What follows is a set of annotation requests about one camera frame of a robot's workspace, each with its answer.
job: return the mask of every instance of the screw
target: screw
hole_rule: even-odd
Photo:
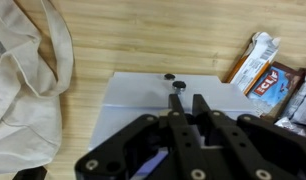
[[[204,171],[202,171],[201,169],[194,169],[191,172],[191,176],[194,180],[204,180],[206,177]]]
[[[220,116],[220,115],[221,115],[221,113],[219,113],[219,112],[217,112],[217,111],[213,112],[213,114],[214,114],[215,116]]]
[[[271,174],[263,169],[256,170],[255,174],[260,180],[271,180],[272,179]]]
[[[147,120],[147,121],[153,121],[154,118],[150,116],[150,117],[147,117],[146,120]]]
[[[249,116],[244,116],[243,119],[246,120],[246,121],[250,121],[251,120],[251,118]]]
[[[92,159],[92,160],[89,160],[89,161],[86,163],[85,167],[86,167],[88,170],[92,171],[92,170],[95,169],[98,165],[99,165],[99,162],[98,162],[97,160],[95,160],[95,159]]]

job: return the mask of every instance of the black knob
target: black knob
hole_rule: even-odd
[[[174,81],[175,76],[173,74],[165,74],[164,79]]]
[[[176,94],[181,94],[181,92],[185,91],[186,84],[184,81],[175,81],[172,85]]]

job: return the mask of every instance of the wooden table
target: wooden table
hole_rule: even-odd
[[[41,55],[54,67],[38,0],[18,4],[43,33]],[[215,74],[223,79],[253,33],[281,37],[275,60],[306,66],[306,0],[52,0],[73,39],[75,66],[61,96],[63,143],[49,179],[72,180],[87,152],[114,71]],[[0,175],[12,179],[13,174]]]

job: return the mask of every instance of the white tote bag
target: white tote bag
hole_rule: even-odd
[[[71,37],[63,18],[41,0],[57,78],[38,54],[41,36],[13,0],[0,0],[0,173],[45,165],[61,144],[59,94],[70,84]]]

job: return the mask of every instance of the orange label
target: orange label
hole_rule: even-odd
[[[266,76],[266,78],[255,88],[254,92],[260,96],[265,94],[265,92],[270,89],[279,79],[279,73],[275,70]]]

